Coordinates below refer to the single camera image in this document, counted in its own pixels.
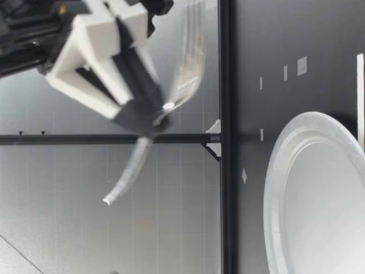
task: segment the black metal rod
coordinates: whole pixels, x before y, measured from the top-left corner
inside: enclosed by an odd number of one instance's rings
[[[238,273],[238,185],[235,87],[234,3],[219,0],[220,98],[222,121],[221,225],[222,273]]]
[[[164,134],[157,144],[219,143],[215,134]],[[135,144],[135,135],[0,135],[0,146],[46,146],[65,144]]]

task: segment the gray floor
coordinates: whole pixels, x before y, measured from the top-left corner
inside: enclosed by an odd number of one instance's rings
[[[130,150],[1,147],[0,233],[47,274],[218,273],[218,162],[200,145],[153,146],[109,207]],[[0,241],[0,273],[38,272]]]

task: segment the plastic fork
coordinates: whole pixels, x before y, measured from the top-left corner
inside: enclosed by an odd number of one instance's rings
[[[158,125],[163,117],[180,107],[198,91],[205,69],[205,6],[204,0],[189,0],[184,20],[184,43],[169,99],[163,113],[155,120]],[[139,138],[126,168],[112,191],[103,199],[108,205],[125,194],[137,178],[153,140]]]

